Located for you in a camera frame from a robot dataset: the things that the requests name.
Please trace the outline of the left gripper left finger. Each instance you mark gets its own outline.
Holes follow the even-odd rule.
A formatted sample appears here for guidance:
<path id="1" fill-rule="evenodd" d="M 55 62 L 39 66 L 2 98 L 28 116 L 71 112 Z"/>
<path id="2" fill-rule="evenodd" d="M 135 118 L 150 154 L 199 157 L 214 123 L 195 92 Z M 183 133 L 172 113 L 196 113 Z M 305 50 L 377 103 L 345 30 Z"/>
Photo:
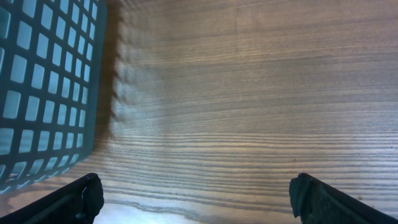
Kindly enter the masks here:
<path id="1" fill-rule="evenodd" d="M 89 173 L 51 194 L 1 217 L 1 224 L 93 223 L 104 205 L 103 186 Z"/>

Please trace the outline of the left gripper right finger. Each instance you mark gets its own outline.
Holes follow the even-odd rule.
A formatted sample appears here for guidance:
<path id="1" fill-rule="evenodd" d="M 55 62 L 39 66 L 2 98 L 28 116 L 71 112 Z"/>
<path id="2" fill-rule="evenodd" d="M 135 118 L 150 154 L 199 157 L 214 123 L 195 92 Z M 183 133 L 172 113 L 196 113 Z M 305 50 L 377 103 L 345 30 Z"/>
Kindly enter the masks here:
<path id="1" fill-rule="evenodd" d="M 301 173 L 289 184 L 292 212 L 303 224 L 397 224 L 397 219 Z"/>

